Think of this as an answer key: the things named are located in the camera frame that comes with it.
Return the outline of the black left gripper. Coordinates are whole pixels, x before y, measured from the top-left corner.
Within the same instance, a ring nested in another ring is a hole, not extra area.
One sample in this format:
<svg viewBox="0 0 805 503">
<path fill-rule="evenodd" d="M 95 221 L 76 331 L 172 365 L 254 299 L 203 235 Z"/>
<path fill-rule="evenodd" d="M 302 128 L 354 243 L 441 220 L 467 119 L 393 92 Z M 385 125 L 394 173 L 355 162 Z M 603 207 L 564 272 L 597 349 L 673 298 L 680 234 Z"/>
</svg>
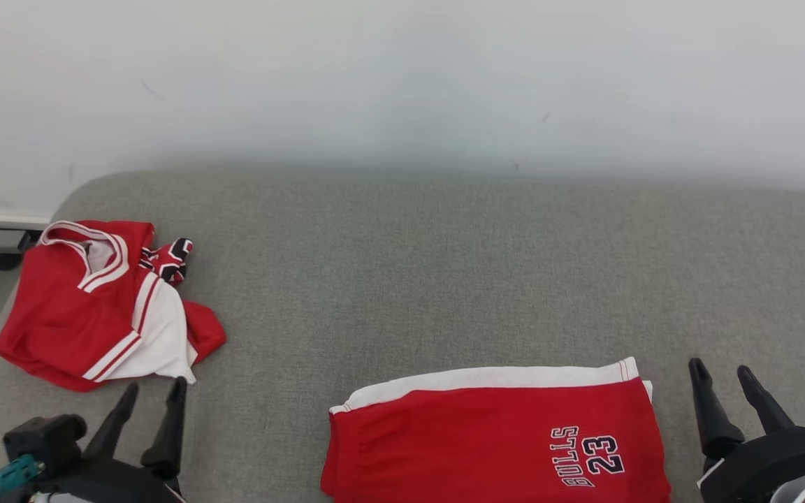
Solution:
<svg viewBox="0 0 805 503">
<path fill-rule="evenodd" d="M 134 411 L 138 384 L 131 383 L 87 444 L 83 456 L 54 468 L 26 455 L 36 475 L 25 489 L 31 502 L 185 502 L 178 485 L 182 468 L 187 379 L 173 382 L 166 410 L 139 465 L 114 459 L 122 430 Z"/>
</svg>

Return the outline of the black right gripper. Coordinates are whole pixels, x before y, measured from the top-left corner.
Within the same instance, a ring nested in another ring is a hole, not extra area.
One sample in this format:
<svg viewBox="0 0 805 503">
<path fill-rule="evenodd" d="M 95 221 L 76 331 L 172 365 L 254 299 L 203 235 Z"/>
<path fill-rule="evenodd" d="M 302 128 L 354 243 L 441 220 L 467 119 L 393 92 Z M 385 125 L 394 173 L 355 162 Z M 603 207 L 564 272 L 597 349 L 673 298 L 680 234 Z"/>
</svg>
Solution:
<svg viewBox="0 0 805 503">
<path fill-rule="evenodd" d="M 763 502 L 783 484 L 805 476 L 805 427 L 795 426 L 750 367 L 740 365 L 736 374 L 767 434 L 750 442 L 729 420 L 703 360 L 689 360 L 702 454 L 709 460 L 724 458 L 699 482 L 704 502 Z"/>
</svg>

